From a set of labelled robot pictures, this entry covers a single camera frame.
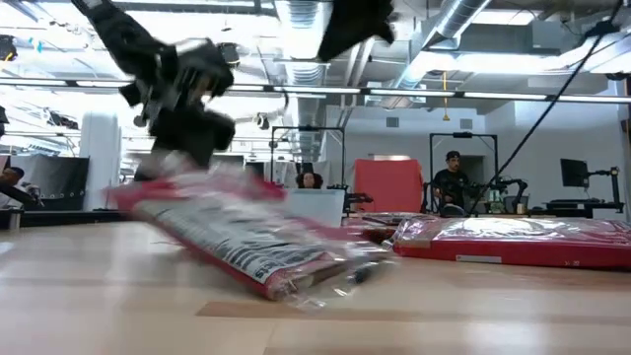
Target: red flat package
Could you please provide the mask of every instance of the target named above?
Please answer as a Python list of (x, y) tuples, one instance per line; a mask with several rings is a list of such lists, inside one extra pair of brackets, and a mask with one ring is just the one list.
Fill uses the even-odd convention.
[(345, 230), (292, 216), (280, 207), (281, 189), (243, 170), (162, 177), (109, 196), (270, 300), (323, 305), (313, 297), (323, 285), (333, 289), (328, 295), (346, 294), (392, 256)]
[(631, 226), (581, 218), (410, 219), (391, 241), (402, 256), (513, 265), (631, 267)]

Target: person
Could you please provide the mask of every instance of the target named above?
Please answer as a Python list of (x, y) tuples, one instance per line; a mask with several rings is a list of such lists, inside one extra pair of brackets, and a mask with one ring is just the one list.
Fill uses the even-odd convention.
[(449, 203), (464, 208), (464, 187), (469, 178), (460, 170), (460, 152), (450, 151), (446, 161), (447, 168), (434, 176), (434, 195), (441, 200), (439, 207)]
[(302, 173), (296, 177), (296, 184), (298, 188), (322, 188), (322, 176), (315, 173)]
[[(4, 183), (11, 187), (15, 187), (17, 189), (21, 189), (18, 186), (20, 180), (24, 177), (24, 170), (18, 167), (7, 168), (0, 175), (0, 183)], [(0, 193), (0, 208), (7, 207), (20, 207), (22, 203), (14, 200), (13, 198), (5, 195), (4, 193)]]

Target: metal frame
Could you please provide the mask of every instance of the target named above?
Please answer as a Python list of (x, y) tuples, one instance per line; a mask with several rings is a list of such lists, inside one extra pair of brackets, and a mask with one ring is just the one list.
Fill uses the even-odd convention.
[(320, 131), (338, 131), (342, 134), (342, 184), (346, 183), (346, 179), (344, 177), (344, 171), (346, 167), (346, 133), (344, 128), (342, 127), (311, 127), (311, 126), (274, 126), (272, 129), (272, 137), (269, 140), (269, 149), (270, 149), (270, 172), (269, 172), (269, 180), (274, 182), (274, 134), (279, 129), (284, 130), (297, 130), (299, 132), (320, 132)]
[[(452, 137), (455, 139), (471, 139), (473, 137), (478, 137), (487, 147), (488, 147), (488, 144), (482, 138), (493, 139), (493, 158), (494, 158), (494, 163), (495, 163), (494, 176), (497, 177), (497, 173), (500, 170), (497, 134), (476, 134), (476, 133), (469, 133), (469, 132), (430, 133), (430, 181), (434, 180), (434, 137)], [(432, 198), (430, 210), (434, 210), (435, 206), (436, 206), (436, 201), (434, 200), (434, 198)]]

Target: cap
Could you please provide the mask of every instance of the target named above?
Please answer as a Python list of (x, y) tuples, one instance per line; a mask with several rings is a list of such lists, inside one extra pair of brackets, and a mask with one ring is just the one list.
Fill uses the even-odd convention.
[(459, 151), (450, 151), (449, 153), (447, 153), (447, 157), (445, 158), (445, 160), (449, 160), (451, 158), (460, 158), (460, 152)]

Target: white pillar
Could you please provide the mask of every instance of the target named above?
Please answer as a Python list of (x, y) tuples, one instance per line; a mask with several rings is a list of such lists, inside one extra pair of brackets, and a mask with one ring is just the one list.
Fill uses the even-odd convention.
[(103, 190), (117, 186), (120, 171), (122, 133), (114, 112), (88, 111), (81, 125), (79, 156), (90, 158), (84, 211), (113, 208)]

